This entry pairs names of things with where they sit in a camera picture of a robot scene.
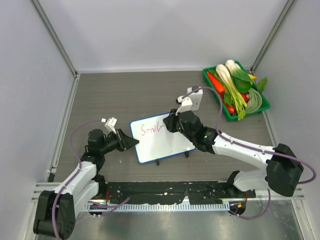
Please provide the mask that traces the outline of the blue framed whiteboard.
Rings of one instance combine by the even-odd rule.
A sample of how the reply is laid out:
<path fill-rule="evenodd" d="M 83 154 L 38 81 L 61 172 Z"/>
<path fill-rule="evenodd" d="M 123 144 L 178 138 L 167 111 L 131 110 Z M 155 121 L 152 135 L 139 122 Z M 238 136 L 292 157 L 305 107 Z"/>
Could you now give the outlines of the blue framed whiteboard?
<path fill-rule="evenodd" d="M 139 141 L 135 151 L 139 164 L 146 164 L 164 158 L 183 154 L 196 147 L 179 132 L 167 130 L 163 119 L 169 113 L 134 120 L 130 123 L 132 137 Z"/>

